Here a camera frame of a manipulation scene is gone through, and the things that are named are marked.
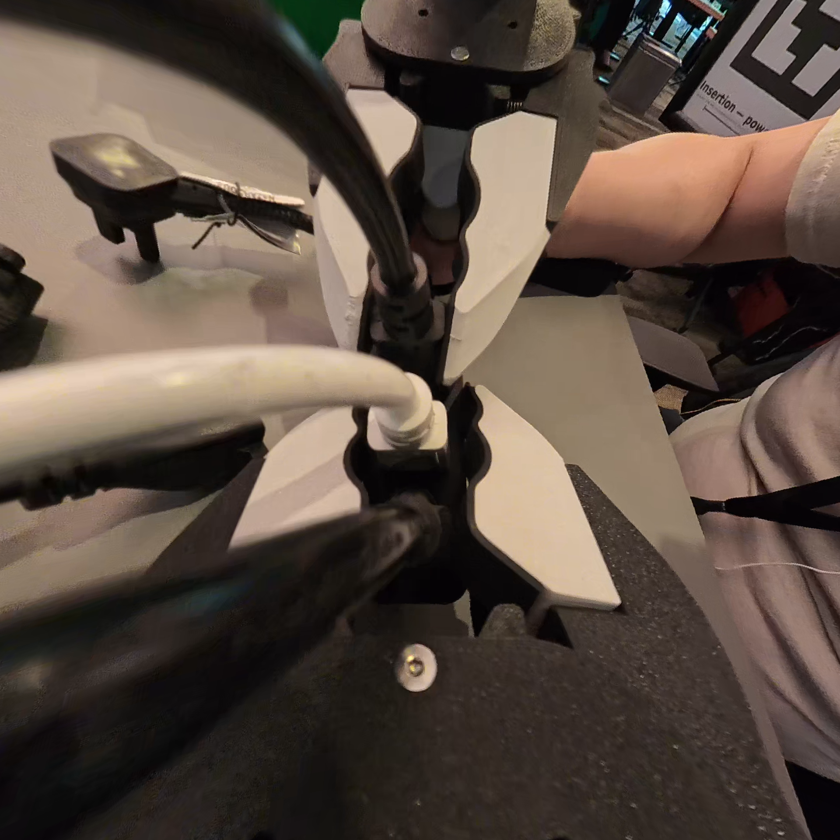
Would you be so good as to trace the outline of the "black and white marker poster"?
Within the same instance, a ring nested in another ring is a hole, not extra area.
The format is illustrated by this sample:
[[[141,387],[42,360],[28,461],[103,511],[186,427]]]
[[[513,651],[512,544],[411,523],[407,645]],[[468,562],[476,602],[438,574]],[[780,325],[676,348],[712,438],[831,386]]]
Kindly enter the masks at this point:
[[[736,2],[660,122],[732,137],[832,116],[839,106],[839,2]]]

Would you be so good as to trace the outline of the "person's right forearm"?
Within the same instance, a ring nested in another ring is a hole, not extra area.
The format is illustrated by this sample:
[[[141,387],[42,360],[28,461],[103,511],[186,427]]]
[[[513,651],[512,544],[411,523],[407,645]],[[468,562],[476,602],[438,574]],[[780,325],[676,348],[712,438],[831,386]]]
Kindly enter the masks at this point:
[[[785,216],[795,178],[834,122],[731,137],[664,133],[594,153],[544,254],[631,268],[792,256]]]

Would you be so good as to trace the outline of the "red object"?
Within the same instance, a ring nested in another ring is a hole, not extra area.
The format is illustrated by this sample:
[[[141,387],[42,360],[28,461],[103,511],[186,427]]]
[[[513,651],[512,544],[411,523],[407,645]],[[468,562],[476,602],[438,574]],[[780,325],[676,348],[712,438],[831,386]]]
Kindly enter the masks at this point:
[[[738,329],[744,338],[782,319],[791,310],[772,269],[765,270],[758,278],[740,288],[731,299],[731,304]]]

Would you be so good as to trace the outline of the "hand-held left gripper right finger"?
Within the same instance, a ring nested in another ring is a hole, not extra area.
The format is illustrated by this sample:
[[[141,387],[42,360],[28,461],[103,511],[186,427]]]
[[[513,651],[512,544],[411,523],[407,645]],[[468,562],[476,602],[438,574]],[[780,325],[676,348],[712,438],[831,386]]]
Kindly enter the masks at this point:
[[[465,387],[463,569],[478,634],[499,605],[532,632],[553,607],[613,612],[622,604],[559,452],[483,385]]]

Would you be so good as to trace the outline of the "person's right hand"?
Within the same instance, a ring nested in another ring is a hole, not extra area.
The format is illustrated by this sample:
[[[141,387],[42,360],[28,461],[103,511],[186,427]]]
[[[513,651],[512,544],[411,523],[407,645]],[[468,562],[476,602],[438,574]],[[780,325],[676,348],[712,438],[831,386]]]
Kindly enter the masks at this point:
[[[460,265],[460,244],[457,238],[441,240],[432,236],[417,221],[410,236],[412,250],[425,263],[435,296],[449,294],[455,288]]]

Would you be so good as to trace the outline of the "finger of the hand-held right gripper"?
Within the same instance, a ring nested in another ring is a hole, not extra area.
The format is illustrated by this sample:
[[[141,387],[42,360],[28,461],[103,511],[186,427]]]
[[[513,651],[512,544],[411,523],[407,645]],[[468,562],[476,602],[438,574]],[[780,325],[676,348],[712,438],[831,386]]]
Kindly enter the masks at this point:
[[[465,227],[443,382],[452,385],[508,320],[550,233],[547,212],[557,120],[515,112],[471,134],[467,163],[478,204]]]
[[[351,88],[345,95],[384,173],[414,153],[420,137],[416,114],[384,90]],[[325,310],[342,350],[356,351],[368,288],[370,247],[362,228],[329,178],[313,197],[316,260]]]

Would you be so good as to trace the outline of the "person's light clothing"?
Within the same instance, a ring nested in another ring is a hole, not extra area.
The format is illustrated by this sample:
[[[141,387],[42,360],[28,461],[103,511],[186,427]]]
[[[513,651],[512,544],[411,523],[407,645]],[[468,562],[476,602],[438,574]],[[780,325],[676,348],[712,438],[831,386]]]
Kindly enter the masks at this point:
[[[785,209],[791,255],[835,269],[838,139],[836,112],[805,153]],[[838,338],[671,438],[687,489],[710,500],[838,477]],[[700,526],[785,759],[838,782],[838,533],[718,513]]]

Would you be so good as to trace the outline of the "grey metal trash can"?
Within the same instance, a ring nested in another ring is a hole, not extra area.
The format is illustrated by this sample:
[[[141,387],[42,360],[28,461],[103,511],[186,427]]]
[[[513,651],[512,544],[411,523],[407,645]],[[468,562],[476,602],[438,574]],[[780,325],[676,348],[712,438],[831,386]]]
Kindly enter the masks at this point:
[[[618,109],[644,116],[681,68],[676,52],[658,39],[639,35],[613,72],[606,96]]]

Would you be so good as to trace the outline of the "green plastic bin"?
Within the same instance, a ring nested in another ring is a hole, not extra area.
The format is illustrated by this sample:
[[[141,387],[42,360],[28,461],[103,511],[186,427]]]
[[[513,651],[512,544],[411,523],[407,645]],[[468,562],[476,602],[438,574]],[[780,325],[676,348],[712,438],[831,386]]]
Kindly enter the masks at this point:
[[[344,19],[361,19],[364,1],[267,1],[297,30],[310,50],[323,58]]]

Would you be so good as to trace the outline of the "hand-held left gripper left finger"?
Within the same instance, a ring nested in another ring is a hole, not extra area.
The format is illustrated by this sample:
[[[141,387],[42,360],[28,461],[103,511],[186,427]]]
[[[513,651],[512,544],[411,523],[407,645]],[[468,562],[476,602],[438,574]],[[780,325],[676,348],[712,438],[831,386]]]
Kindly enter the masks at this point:
[[[229,544],[231,550],[359,512],[344,456],[358,428],[351,410],[321,410],[273,447]]]

